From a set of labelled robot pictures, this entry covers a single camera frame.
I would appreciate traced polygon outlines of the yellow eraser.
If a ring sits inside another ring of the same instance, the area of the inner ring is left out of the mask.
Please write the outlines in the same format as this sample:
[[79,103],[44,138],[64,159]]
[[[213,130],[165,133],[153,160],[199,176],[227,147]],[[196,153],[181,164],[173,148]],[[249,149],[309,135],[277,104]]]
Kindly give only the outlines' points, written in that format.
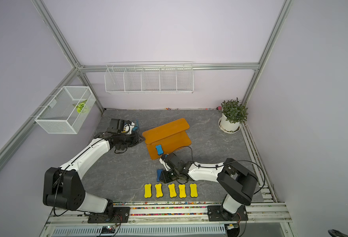
[[176,188],[175,188],[175,184],[169,184],[168,185],[168,189],[169,189],[169,193],[170,193],[170,198],[174,198],[177,197],[177,192],[176,192]]
[[152,197],[152,185],[151,184],[145,184],[144,185],[144,197],[145,198],[151,198]]
[[185,184],[180,184],[178,186],[179,188],[179,197],[180,198],[186,198],[187,194],[186,194],[186,185]]
[[155,185],[155,190],[156,190],[156,198],[162,198],[164,196],[161,183]]
[[190,196],[192,198],[197,198],[198,197],[197,184],[192,183],[189,186],[190,186]]

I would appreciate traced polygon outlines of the blue eraser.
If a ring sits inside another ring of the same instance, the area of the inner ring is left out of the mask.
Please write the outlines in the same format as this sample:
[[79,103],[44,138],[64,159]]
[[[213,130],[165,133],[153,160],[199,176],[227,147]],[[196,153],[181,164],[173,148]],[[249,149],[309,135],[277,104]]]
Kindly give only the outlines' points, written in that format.
[[157,182],[160,182],[160,176],[162,174],[163,169],[157,169]]
[[162,145],[157,145],[155,148],[156,148],[157,154],[158,154],[159,156],[161,156],[161,155],[164,154]]

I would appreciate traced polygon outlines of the orange wooden two-tier shelf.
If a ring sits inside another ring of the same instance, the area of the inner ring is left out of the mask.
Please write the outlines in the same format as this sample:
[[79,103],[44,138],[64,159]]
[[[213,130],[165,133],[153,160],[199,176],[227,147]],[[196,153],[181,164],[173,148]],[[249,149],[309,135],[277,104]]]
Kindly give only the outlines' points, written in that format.
[[157,145],[162,145],[164,154],[170,154],[183,146],[190,146],[192,142],[186,133],[189,128],[190,125],[186,119],[180,118],[144,131],[142,136],[145,138],[145,144],[151,160],[157,160],[161,157],[157,154],[155,148]]

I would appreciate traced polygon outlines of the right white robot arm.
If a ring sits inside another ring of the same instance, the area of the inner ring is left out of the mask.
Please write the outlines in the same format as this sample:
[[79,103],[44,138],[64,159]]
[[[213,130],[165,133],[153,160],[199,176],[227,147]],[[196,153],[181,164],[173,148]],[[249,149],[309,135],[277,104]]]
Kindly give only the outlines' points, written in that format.
[[220,210],[235,215],[238,209],[251,205],[258,177],[234,159],[226,159],[219,164],[201,164],[184,162],[174,154],[163,155],[159,159],[165,170],[160,174],[160,181],[210,181],[219,183],[227,192]]

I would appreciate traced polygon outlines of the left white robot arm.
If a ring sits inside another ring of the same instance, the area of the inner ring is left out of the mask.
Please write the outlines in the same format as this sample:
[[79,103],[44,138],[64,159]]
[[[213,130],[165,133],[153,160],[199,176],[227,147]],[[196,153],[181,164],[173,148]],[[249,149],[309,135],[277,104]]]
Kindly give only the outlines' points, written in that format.
[[145,138],[137,131],[119,135],[109,132],[98,133],[74,158],[60,167],[51,167],[45,172],[43,204],[53,209],[113,215],[113,202],[87,193],[82,179],[97,160],[112,148],[119,148],[125,152],[144,140]]

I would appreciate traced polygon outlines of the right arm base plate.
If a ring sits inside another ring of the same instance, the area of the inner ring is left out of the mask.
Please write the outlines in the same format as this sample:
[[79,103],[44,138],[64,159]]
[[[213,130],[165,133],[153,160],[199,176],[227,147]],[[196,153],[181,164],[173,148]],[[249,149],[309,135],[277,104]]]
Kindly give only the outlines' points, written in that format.
[[207,215],[210,222],[248,221],[248,215],[244,205],[241,205],[234,214],[225,210],[221,205],[209,205],[207,206]]

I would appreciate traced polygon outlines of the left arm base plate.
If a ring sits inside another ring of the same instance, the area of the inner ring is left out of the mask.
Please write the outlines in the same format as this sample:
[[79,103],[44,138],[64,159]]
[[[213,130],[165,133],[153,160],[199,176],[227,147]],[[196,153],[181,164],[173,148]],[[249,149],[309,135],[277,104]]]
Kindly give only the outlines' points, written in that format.
[[89,224],[101,223],[127,223],[130,208],[124,206],[112,206],[104,213],[91,213],[88,218]]

